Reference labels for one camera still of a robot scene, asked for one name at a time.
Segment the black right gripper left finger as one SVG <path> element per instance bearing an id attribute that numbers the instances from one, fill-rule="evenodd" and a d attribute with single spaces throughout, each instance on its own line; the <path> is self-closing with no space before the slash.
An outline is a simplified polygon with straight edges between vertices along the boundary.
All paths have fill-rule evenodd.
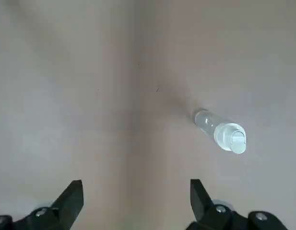
<path id="1" fill-rule="evenodd" d="M 18 221 L 0 215 L 0 230 L 69 230 L 82 208 L 83 183 L 73 180 L 48 207 L 37 208 Z"/>

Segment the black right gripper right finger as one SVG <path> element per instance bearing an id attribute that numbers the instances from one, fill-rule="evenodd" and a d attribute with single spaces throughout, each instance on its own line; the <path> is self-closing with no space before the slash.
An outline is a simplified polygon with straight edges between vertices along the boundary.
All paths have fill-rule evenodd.
<path id="1" fill-rule="evenodd" d="M 214 204 L 199 179 L 190 180 L 190 204 L 195 221 L 188 230 L 285 230 L 287 227 L 273 214 L 252 211 L 247 217 L 228 206 Z"/>

